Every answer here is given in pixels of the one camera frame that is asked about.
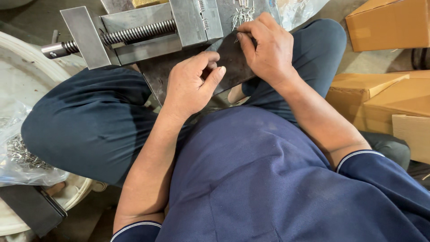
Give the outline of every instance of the gold metal block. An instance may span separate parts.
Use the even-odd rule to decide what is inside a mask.
[[[137,9],[168,2],[169,0],[132,0],[133,6]]]

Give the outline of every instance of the navy blue shirt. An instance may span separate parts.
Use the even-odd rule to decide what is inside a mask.
[[[112,241],[430,240],[430,193],[399,165],[360,150],[333,171],[300,129],[255,107],[195,125],[169,203],[162,226],[134,223]]]

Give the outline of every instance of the metal vise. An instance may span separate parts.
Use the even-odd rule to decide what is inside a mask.
[[[170,0],[104,16],[91,16],[85,6],[60,12],[74,40],[43,46],[43,54],[55,59],[80,52],[90,70],[130,65],[223,37],[216,0]]]

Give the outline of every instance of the sleeve cuff stripe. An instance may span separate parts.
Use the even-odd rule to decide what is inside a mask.
[[[130,225],[130,226],[127,226],[127,227],[125,227],[125,228],[123,228],[123,229],[121,229],[120,231],[118,231],[113,237],[112,237],[112,239],[111,239],[111,242],[113,242],[114,241],[114,239],[120,234],[120,233],[122,233],[122,232],[124,232],[124,231],[126,231],[127,229],[129,229],[129,228],[133,228],[134,226],[139,226],[139,225],[154,225],[154,226],[157,226],[157,227],[160,227],[161,228],[161,225],[159,225],[159,224],[157,224],[157,223],[152,223],[152,222],[142,222],[142,223],[135,223],[135,224],[132,224],[132,225]]]
[[[348,158],[350,158],[350,157],[352,157],[352,156],[354,156],[354,155],[364,154],[364,153],[377,154],[377,155],[380,155],[380,156],[382,156],[382,157],[385,157],[383,154],[381,154],[381,153],[379,153],[379,152],[376,152],[376,151],[371,151],[371,150],[358,151],[358,152],[355,152],[355,153],[349,154],[347,157],[343,158],[343,159],[342,159],[342,161],[341,161],[341,162],[339,163],[339,165],[338,165],[338,169],[336,170],[336,173],[339,173],[339,171],[340,171],[340,169],[341,169],[342,164],[343,164],[343,163],[344,163]]]

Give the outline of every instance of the forearm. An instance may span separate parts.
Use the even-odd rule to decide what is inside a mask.
[[[284,97],[300,127],[322,150],[333,168],[346,154],[370,149],[358,130],[306,84],[295,70],[288,81],[274,88]]]
[[[184,122],[161,109],[125,180],[114,231],[141,220],[163,221],[161,212],[168,202],[176,141]]]

